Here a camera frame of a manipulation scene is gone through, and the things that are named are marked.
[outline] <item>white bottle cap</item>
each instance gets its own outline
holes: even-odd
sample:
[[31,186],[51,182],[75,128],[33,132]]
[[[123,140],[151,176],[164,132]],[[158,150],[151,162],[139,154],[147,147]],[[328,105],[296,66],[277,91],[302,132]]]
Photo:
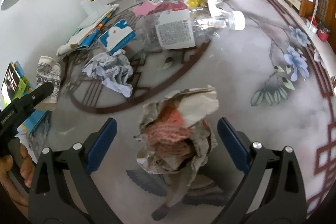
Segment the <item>white bottle cap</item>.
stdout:
[[232,11],[233,17],[235,19],[235,30],[244,30],[245,29],[245,17],[240,11]]

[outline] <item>green leaf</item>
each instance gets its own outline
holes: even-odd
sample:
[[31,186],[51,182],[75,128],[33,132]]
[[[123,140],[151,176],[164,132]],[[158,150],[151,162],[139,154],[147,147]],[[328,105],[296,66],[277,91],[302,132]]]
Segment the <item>green leaf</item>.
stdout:
[[281,101],[281,95],[280,95],[280,92],[277,91],[277,90],[274,92],[274,100],[275,100],[275,102],[276,102],[277,104],[279,104],[280,101]]
[[289,90],[295,90],[292,82],[290,80],[288,80],[287,78],[282,78],[282,82],[283,82],[283,85],[288,88]]
[[280,95],[281,95],[282,98],[284,98],[285,100],[288,99],[287,91],[285,91],[284,88],[281,88],[281,87],[280,87],[280,88],[279,88],[279,93],[280,93]]
[[251,106],[260,105],[264,100],[264,90],[257,90],[251,98]]
[[269,93],[268,91],[265,92],[265,98],[266,101],[268,102],[268,104],[271,106],[273,105],[273,97],[271,95],[271,93]]
[[274,66],[274,69],[278,72],[285,72],[282,67],[280,66]]
[[292,67],[290,65],[287,65],[286,66],[286,72],[287,72],[287,74],[290,74],[291,71],[292,71]]

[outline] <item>tabletop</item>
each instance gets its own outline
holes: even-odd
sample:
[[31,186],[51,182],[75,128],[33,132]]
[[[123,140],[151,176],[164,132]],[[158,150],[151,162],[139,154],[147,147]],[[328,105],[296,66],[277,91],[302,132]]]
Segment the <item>tabletop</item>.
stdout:
[[[100,79],[81,72],[94,55],[103,51],[100,43],[88,51],[73,52],[64,66],[67,77],[57,108],[47,118],[51,128],[39,129],[30,139],[35,154],[46,146],[56,151],[83,142],[113,117],[118,123],[117,136],[100,169],[91,177],[124,223],[154,223],[152,213],[165,202],[168,184],[164,176],[146,173],[136,161],[144,145],[134,139],[139,134],[143,105],[161,100],[174,90],[211,85],[216,89],[219,109],[206,120],[218,146],[199,170],[204,180],[189,190],[189,197],[194,199],[173,206],[161,222],[210,223],[243,178],[216,132],[221,117],[252,142],[277,150],[293,147],[310,214],[335,180],[335,98],[326,71],[314,61],[314,46],[300,39],[302,33],[295,30],[297,22],[277,0],[224,0],[219,7],[243,12],[244,30],[194,27],[196,47],[163,50],[153,41],[144,47],[144,41],[150,40],[144,18],[133,13],[133,7],[144,1],[115,1],[119,7],[101,30],[103,33],[126,19],[137,34],[124,48],[134,71],[129,79],[131,97],[125,98],[104,87]],[[167,59],[172,64],[164,68]],[[262,183],[261,188],[266,187],[266,182]],[[206,193],[216,195],[209,201]],[[83,208],[78,195],[72,194]],[[257,196],[259,200],[250,211],[258,208],[261,196]]]

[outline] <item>tissue box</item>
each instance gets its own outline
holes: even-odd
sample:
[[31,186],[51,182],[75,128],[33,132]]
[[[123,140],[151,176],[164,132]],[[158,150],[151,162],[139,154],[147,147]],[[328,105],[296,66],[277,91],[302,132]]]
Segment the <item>tissue box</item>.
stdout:
[[109,30],[99,37],[99,41],[111,54],[125,47],[125,45],[136,37],[135,32],[127,24],[125,19],[120,20]]

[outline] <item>clear plastic bottle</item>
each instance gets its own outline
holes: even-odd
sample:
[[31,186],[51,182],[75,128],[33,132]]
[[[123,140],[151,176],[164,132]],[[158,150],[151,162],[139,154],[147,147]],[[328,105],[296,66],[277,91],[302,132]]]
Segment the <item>clear plastic bottle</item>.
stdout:
[[220,16],[211,17],[209,11],[203,8],[190,10],[190,17],[194,20],[195,26],[230,28],[232,30],[243,30],[245,28],[245,17],[240,11],[224,11]]

